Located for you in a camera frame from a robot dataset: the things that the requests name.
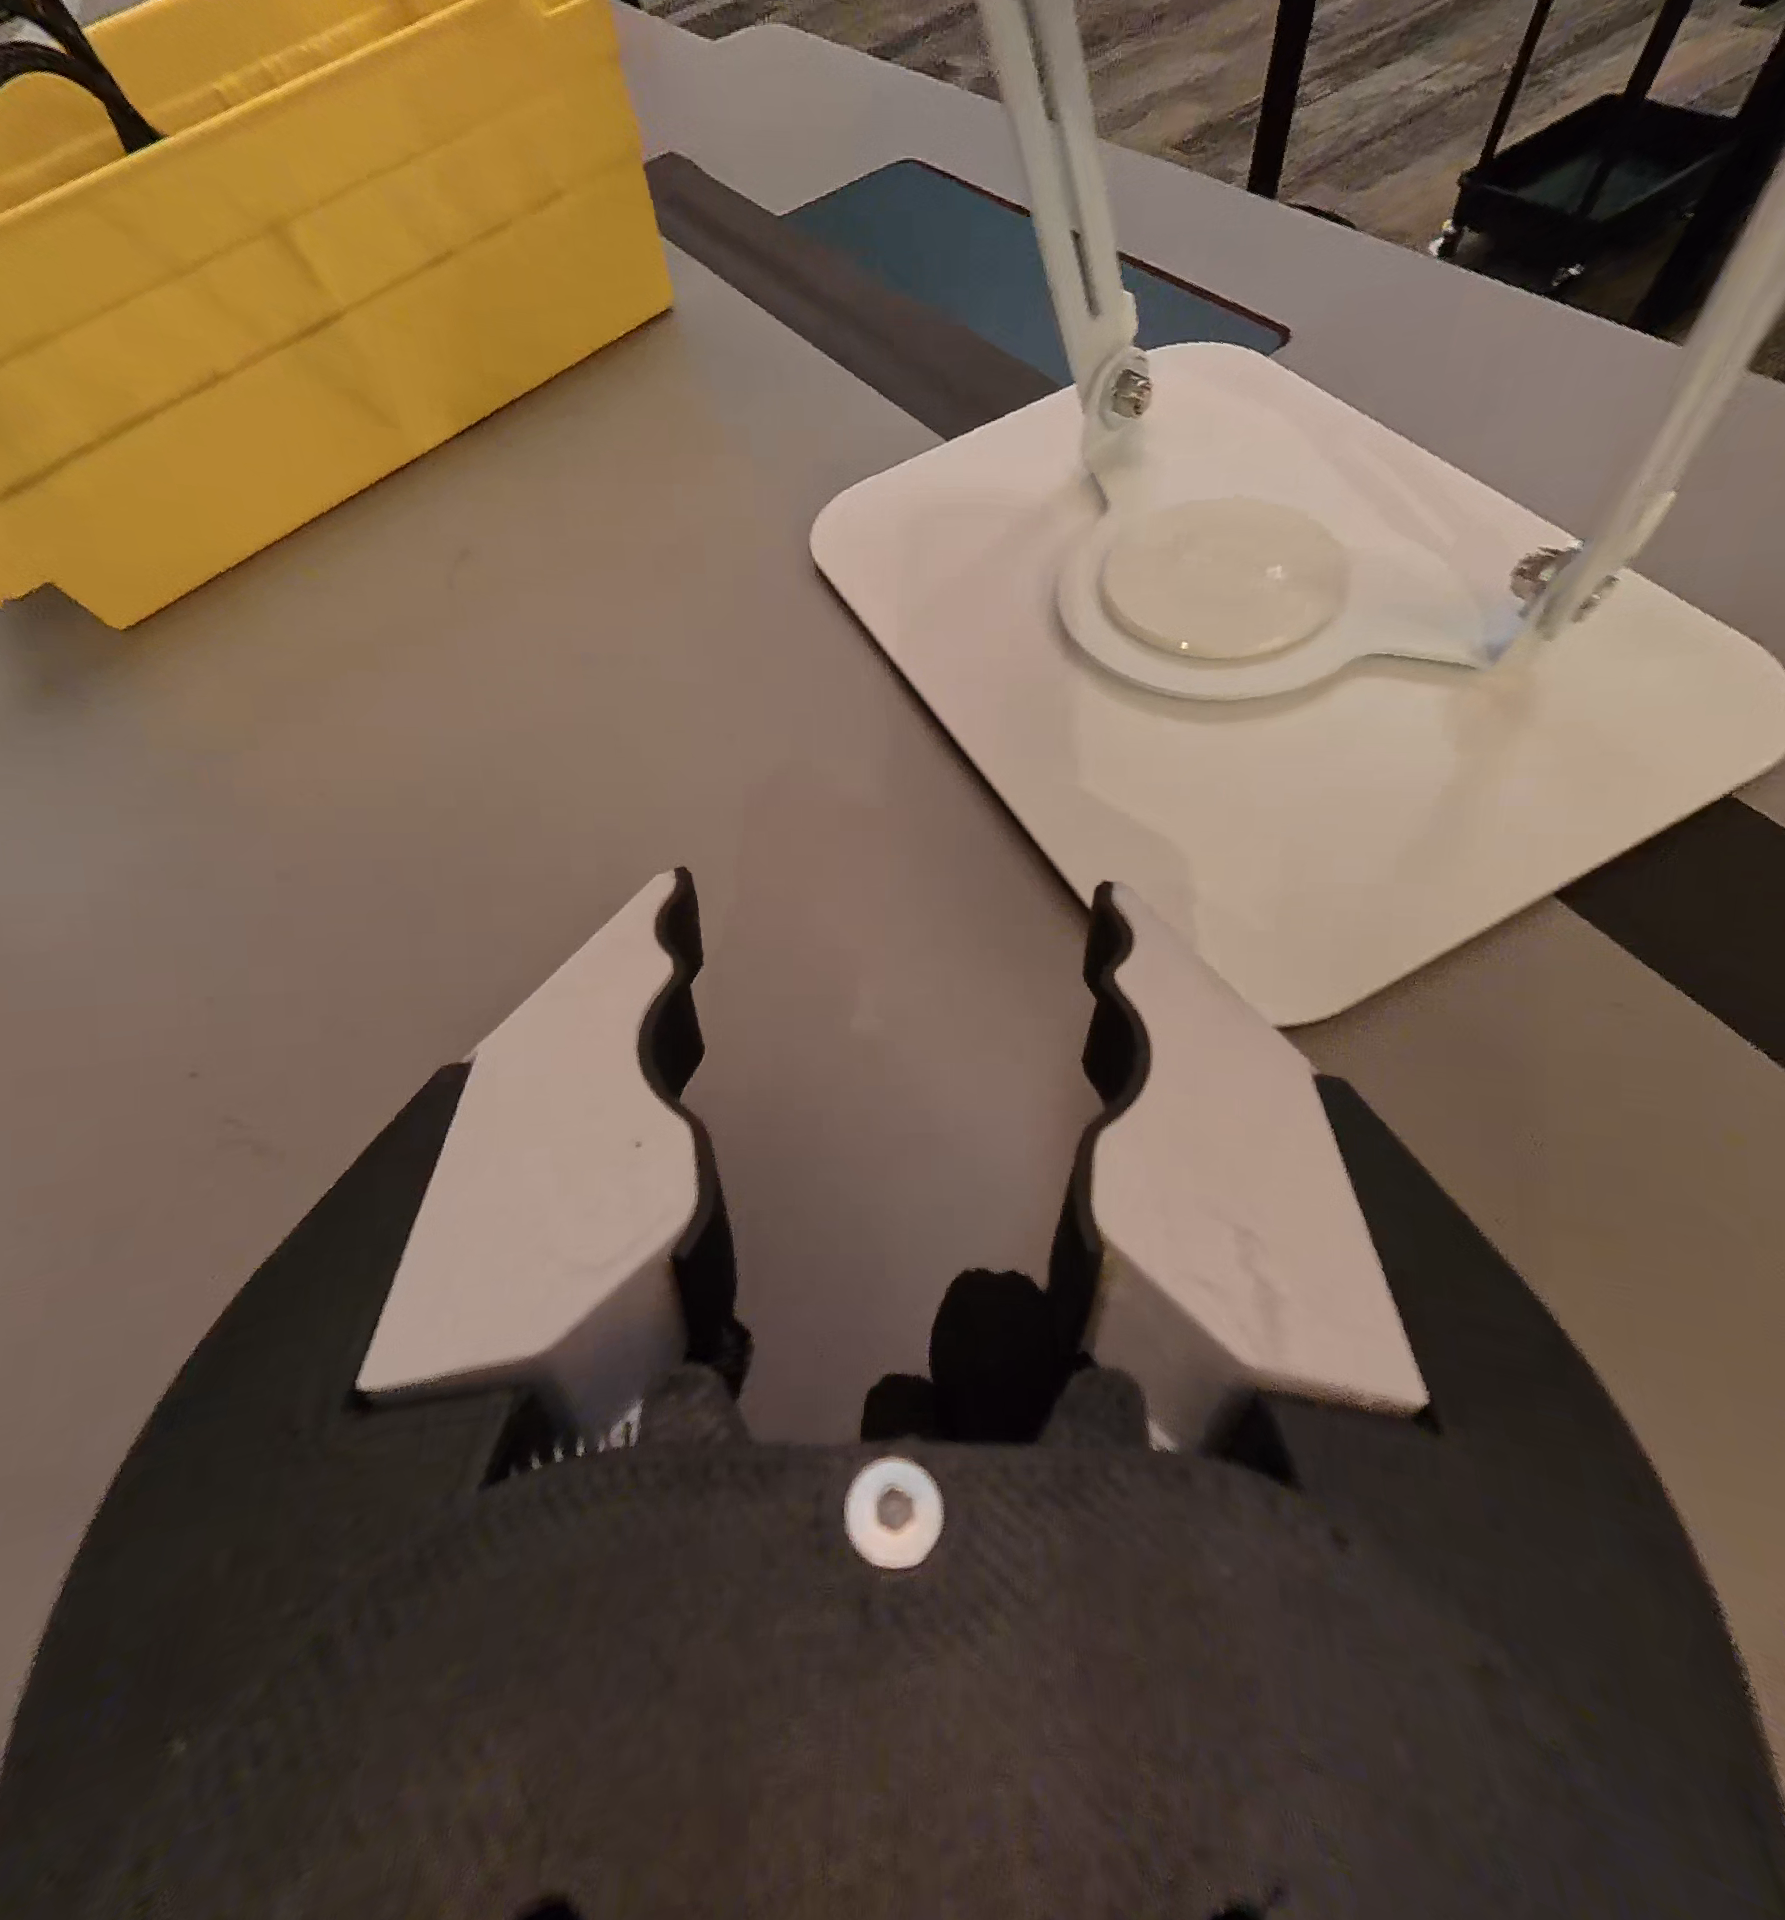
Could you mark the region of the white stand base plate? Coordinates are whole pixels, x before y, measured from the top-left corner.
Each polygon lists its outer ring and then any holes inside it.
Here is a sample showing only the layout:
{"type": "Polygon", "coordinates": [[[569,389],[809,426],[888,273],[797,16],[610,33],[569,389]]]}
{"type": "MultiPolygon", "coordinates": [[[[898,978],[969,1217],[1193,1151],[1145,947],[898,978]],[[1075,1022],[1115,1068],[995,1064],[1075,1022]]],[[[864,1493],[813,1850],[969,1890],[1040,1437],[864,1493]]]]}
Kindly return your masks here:
{"type": "Polygon", "coordinates": [[[1785,668],[1637,574],[1785,306],[1785,156],[1567,535],[1292,371],[1145,354],[1071,3],[982,3],[1071,382],[810,557],[1073,890],[1334,1018],[1785,758],[1785,668]]]}

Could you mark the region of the person's right hand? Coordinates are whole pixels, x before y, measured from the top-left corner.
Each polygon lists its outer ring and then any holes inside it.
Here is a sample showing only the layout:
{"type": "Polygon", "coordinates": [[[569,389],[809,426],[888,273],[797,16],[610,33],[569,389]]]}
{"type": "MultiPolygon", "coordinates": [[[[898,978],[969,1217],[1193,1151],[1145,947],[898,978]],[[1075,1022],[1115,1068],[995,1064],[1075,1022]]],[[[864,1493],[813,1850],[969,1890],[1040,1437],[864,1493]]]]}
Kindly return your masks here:
{"type": "Polygon", "coordinates": [[[966,1269],[939,1299],[928,1373],[891,1373],[865,1393],[862,1442],[1035,1442],[1093,1358],[1054,1323],[1048,1293],[1018,1271],[966,1269]]]}

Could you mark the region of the black utility cart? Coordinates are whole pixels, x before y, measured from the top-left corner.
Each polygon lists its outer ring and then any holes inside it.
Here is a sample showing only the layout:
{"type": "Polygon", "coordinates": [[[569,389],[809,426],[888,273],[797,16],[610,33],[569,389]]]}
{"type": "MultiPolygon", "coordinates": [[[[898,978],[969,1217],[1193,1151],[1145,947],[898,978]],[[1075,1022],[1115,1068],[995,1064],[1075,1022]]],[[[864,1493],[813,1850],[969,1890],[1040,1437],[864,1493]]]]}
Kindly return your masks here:
{"type": "Polygon", "coordinates": [[[1557,298],[1675,238],[1625,318],[1668,332],[1714,285],[1785,155],[1785,26],[1736,111],[1679,106],[1652,89],[1692,3],[1659,3],[1623,89],[1506,139],[1550,12],[1531,7],[1481,156],[1429,252],[1457,259],[1478,238],[1491,266],[1528,271],[1557,298]]]}

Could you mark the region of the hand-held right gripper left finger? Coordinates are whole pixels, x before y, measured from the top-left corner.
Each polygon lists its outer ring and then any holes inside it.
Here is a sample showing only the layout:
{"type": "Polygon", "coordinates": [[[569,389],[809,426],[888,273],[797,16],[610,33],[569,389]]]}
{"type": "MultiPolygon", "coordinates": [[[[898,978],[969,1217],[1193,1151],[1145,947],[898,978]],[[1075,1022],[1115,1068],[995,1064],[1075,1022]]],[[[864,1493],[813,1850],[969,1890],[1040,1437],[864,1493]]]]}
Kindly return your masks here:
{"type": "Polygon", "coordinates": [[[694,876],[659,871],[472,1053],[353,1385],[519,1388],[606,1440],[680,1366],[738,1399],[755,1340],[715,1151],[694,876]]]}

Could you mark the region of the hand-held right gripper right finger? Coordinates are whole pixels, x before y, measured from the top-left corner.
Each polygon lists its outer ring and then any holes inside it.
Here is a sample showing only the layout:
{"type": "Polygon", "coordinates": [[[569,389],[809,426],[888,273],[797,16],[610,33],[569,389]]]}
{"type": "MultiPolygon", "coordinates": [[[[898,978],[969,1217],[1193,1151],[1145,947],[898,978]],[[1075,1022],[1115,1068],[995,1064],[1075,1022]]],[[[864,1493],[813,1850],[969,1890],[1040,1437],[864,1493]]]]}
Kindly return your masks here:
{"type": "Polygon", "coordinates": [[[1048,1252],[1056,1340],[1125,1373],[1150,1438],[1253,1393],[1411,1419],[1429,1391],[1306,1056],[1130,885],[1096,888],[1080,1131],[1048,1252]]]}

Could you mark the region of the wooden desk black frame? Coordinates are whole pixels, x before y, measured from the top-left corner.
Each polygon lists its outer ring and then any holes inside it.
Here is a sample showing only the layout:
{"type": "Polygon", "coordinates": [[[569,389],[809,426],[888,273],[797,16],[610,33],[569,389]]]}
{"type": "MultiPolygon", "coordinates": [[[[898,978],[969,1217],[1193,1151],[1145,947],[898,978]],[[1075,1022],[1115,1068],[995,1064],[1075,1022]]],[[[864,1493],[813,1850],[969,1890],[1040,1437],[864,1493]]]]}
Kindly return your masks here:
{"type": "Polygon", "coordinates": [[[1250,142],[1245,188],[1280,197],[1290,134],[1310,57],[1319,2],[1275,2],[1273,34],[1250,142]]]}

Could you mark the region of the yellow plastic bin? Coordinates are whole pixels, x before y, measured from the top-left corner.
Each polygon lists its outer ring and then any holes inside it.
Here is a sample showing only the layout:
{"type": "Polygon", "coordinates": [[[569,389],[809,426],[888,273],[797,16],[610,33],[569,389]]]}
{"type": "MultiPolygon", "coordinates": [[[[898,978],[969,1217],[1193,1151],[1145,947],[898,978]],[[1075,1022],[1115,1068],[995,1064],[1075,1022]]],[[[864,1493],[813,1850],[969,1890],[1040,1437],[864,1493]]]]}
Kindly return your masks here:
{"type": "Polygon", "coordinates": [[[0,92],[0,607],[126,628],[670,306],[601,2],[157,2],[0,92]]]}

